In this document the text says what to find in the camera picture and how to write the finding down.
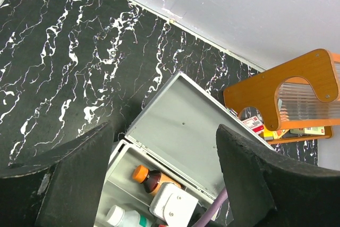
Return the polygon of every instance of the metal box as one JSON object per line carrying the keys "label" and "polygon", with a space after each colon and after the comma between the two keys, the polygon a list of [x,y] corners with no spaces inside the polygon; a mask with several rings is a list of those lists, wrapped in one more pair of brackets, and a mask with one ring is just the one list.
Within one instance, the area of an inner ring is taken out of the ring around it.
{"label": "metal box", "polygon": [[216,148],[221,123],[272,149],[184,73],[173,75],[116,143],[95,225],[109,226],[105,216],[113,205],[153,219],[152,196],[131,178],[140,164],[161,170],[208,207],[224,187]]}

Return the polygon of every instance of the white container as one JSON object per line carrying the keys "label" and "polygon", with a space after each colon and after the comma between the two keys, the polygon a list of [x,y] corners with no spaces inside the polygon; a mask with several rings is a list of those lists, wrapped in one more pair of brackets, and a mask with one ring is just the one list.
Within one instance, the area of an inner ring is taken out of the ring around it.
{"label": "white container", "polygon": [[141,164],[162,171],[209,207],[225,186],[216,148],[220,124],[273,150],[187,75],[172,76],[131,124],[125,139],[115,143],[95,225],[110,227],[105,218],[113,205],[155,219],[149,212],[153,196],[132,179]]}
{"label": "white container", "polygon": [[187,227],[197,202],[197,198],[173,183],[163,183],[149,210],[169,226]]}
{"label": "white container", "polygon": [[151,227],[150,220],[140,215],[137,211],[125,211],[116,205],[108,212],[106,222],[113,227]]}

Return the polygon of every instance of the orange bottle cap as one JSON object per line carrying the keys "label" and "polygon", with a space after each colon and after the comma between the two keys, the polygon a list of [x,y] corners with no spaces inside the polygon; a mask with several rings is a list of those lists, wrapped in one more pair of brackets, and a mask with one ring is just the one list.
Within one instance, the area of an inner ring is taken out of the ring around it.
{"label": "orange bottle cap", "polygon": [[148,174],[149,174],[149,169],[147,167],[144,167],[143,165],[139,165],[134,170],[132,174],[132,178],[139,183],[143,183],[143,181],[148,176]]}

